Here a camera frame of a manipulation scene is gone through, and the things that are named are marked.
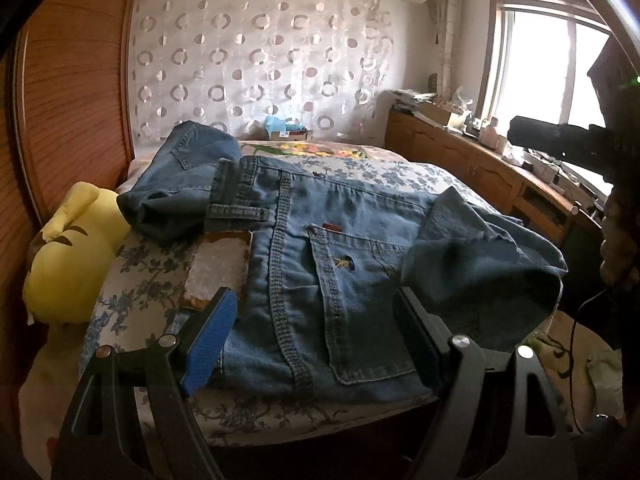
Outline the blue denim jeans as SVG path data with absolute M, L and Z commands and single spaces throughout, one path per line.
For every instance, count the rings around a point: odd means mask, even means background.
M 119 196 L 130 226 L 165 242 L 250 233 L 242 310 L 210 382 L 345 404 L 424 396 L 393 301 L 480 346 L 511 349 L 553 312 L 565 260 L 515 219 L 454 188 L 397 192 L 243 155 L 220 130 L 178 125 Z

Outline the circle patterned sheer curtain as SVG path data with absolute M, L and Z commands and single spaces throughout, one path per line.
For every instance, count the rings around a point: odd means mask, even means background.
M 382 0 L 136 0 L 131 24 L 130 122 L 143 145 L 187 120 L 251 136 L 269 117 L 367 139 L 394 52 Z

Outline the yellow plush toy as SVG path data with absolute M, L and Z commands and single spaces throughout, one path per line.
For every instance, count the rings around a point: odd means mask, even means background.
M 77 182 L 29 246 L 23 301 L 41 323 L 87 323 L 130 230 L 117 193 Z

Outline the window with frame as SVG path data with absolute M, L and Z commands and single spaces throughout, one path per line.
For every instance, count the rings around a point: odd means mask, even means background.
M 501 132 L 516 116 L 602 126 L 588 70 L 610 37 L 586 0 L 489 0 L 476 114 L 496 118 Z

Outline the rolled patterned curtain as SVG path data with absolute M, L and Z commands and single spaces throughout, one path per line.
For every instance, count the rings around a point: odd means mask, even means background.
M 462 0 L 436 0 L 438 77 L 437 93 L 444 100 L 450 100 L 452 90 L 452 59 L 461 23 Z

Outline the wooden louvered wardrobe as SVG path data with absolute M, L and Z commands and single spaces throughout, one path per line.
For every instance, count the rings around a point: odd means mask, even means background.
M 77 181 L 112 188 L 132 159 L 134 0 L 1 0 L 1 418 L 26 362 L 29 243 Z

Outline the floral bed cover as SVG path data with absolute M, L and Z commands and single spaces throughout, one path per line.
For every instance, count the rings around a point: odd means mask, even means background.
M 370 145 L 312 141 L 242 141 L 243 155 L 334 157 L 375 159 L 383 162 L 405 162 L 405 157 Z

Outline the blue tissue box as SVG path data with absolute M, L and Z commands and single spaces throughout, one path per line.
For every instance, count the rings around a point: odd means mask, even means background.
M 307 141 L 310 137 L 310 131 L 301 122 L 276 116 L 266 117 L 264 129 L 270 141 Z

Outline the cardboard box on cabinet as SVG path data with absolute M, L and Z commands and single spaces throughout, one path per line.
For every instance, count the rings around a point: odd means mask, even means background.
M 461 128 L 465 121 L 465 114 L 450 112 L 450 110 L 430 102 L 419 104 L 416 111 L 442 126 Z

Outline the pink bottle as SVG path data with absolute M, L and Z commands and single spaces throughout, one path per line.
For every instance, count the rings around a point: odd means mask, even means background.
M 483 144 L 485 148 L 490 148 L 493 151 L 495 151 L 499 143 L 497 126 L 498 118 L 491 117 L 488 119 L 488 123 L 480 132 L 480 143 Z

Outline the wooden side cabinet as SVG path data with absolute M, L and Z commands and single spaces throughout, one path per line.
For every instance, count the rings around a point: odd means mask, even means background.
M 410 162 L 425 162 L 453 174 L 503 214 L 562 247 L 572 234 L 597 242 L 602 232 L 578 203 L 572 203 L 531 172 L 514 167 L 480 144 L 422 122 L 393 108 L 384 148 Z

